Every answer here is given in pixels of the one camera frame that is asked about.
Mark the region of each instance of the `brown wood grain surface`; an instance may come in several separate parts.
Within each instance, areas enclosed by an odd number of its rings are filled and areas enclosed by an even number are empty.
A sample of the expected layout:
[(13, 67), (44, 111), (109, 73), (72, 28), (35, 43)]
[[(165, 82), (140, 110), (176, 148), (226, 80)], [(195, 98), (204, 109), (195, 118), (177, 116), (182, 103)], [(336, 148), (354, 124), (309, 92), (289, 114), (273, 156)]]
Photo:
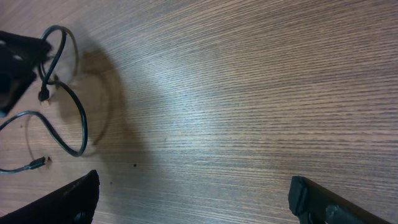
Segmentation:
[[(71, 39), (56, 74), (81, 99), (89, 145), (69, 156), (37, 118), (0, 134), (0, 215), (96, 169), (94, 223), (298, 223), (304, 175), (398, 223), (397, 1), (0, 2), (0, 30)], [(57, 46), (60, 34), (50, 37)], [(74, 148), (79, 115), (36, 81), (11, 111), (41, 111)]]

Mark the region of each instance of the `cable connector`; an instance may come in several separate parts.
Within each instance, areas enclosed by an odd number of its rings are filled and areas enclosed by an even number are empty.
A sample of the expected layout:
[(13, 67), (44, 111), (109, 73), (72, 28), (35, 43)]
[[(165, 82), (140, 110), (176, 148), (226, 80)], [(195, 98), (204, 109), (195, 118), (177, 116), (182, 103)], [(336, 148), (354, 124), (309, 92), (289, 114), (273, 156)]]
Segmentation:
[(36, 168), (39, 168), (41, 166), (44, 166), (45, 162), (46, 162), (45, 157), (41, 157), (39, 159), (35, 159), (29, 164), (29, 169), (36, 169)]
[(39, 92), (39, 101), (43, 102), (45, 100), (48, 100), (48, 98), (50, 98), (50, 91), (49, 89), (42, 88), (42, 90)]

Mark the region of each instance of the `cable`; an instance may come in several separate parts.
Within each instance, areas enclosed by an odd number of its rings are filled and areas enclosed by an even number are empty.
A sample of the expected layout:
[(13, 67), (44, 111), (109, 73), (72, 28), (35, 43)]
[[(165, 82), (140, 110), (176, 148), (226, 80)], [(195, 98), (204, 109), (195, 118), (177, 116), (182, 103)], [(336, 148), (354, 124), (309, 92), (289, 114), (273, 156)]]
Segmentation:
[[(81, 142), (81, 146), (79, 151), (75, 151), (73, 150), (71, 147), (69, 147), (63, 140), (62, 138), (59, 136), (58, 132), (54, 129), (54, 127), (50, 124), (50, 122), (45, 118), (45, 116), (43, 114), (41, 114), (40, 112), (37, 111), (24, 111), (21, 112), (15, 116), (13, 116), (12, 118), (8, 119), (6, 122), (4, 122), (1, 126), (0, 126), (0, 131), (5, 128), (9, 123), (11, 123), (11, 121), (14, 121), (17, 118), (20, 118), (22, 116), (25, 116), (27, 114), (29, 115), (33, 115), (33, 116), (37, 116), (44, 124), (44, 126), (47, 128), (47, 130), (49, 131), (49, 133), (51, 134), (51, 136), (54, 138), (54, 140), (70, 155), (74, 156), (74, 157), (79, 157), (81, 156), (87, 146), (87, 140), (88, 140), (88, 128), (87, 128), (87, 117), (86, 117), (86, 113), (85, 110), (83, 108), (83, 105), (81, 104), (80, 100), (78, 99), (78, 97), (76, 96), (76, 94), (72, 91), (71, 88), (69, 88), (69, 86), (67, 86), (65, 83), (59, 81), (59, 80), (55, 80), (55, 81), (51, 81), (50, 80), (50, 76), (51, 73), (53, 72), (55, 66), (57, 65), (58, 60), (61, 57), (63, 48), (65, 47), (65, 43), (66, 43), (66, 38), (67, 38), (67, 32), (66, 32), (66, 28), (62, 27), (62, 26), (51, 26), (49, 27), (42, 36), (42, 40), (46, 40), (47, 37), (53, 33), (56, 30), (60, 30), (62, 33), (62, 39), (61, 39), (61, 43), (60, 46), (57, 50), (57, 53), (55, 54), (49, 70), (46, 72), (44, 69), (44, 65), (41, 63), (38, 66), (38, 71), (39, 71), (39, 77), (42, 80), (42, 87), (41, 87), (41, 91), (39, 92), (39, 100), (40, 101), (45, 101), (49, 98), (50, 94), (49, 94), (49, 90), (47, 89), (47, 85), (58, 85), (60, 87), (62, 87), (73, 99), (73, 101), (75, 102), (79, 113), (80, 113), (80, 118), (81, 118), (81, 128), (82, 128), (82, 142)], [(21, 172), (24, 170), (28, 170), (28, 169), (36, 169), (42, 165), (45, 164), (45, 161), (43, 160), (43, 158), (37, 159), (32, 161), (29, 165), (26, 165), (24, 167), (18, 168), (18, 169), (14, 169), (14, 170), (3, 170), (0, 169), (0, 174), (14, 174), (16, 172)]]

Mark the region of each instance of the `blurry black object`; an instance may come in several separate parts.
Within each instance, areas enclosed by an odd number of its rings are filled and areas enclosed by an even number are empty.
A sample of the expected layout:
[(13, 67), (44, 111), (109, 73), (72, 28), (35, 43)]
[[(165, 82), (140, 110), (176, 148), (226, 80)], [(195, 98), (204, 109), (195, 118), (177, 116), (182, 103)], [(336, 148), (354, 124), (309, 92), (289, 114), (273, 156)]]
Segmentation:
[(99, 197), (97, 171), (0, 218), (2, 224), (89, 224)]
[(0, 31), (0, 118), (5, 117), (36, 79), (51, 45), (42, 39)]
[(305, 178), (292, 177), (289, 208), (301, 224), (365, 224), (389, 222)]

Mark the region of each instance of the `wood grain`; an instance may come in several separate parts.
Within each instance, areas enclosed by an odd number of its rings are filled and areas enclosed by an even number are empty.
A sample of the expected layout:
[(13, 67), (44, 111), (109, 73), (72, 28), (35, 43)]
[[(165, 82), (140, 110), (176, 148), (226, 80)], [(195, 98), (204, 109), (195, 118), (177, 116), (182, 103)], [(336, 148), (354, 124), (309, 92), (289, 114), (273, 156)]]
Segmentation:
[[(91, 169), (94, 223), (298, 223), (292, 175), (304, 175), (398, 223), (396, 1), (0, 2), (0, 29), (40, 37), (68, 27), (57, 75), (88, 115), (84, 157), (62, 151), (37, 118), (0, 134), (0, 214)], [(51, 43), (59, 43), (59, 34)], [(35, 82), (11, 115), (39, 110), (79, 147), (62, 90), (39, 105)]]

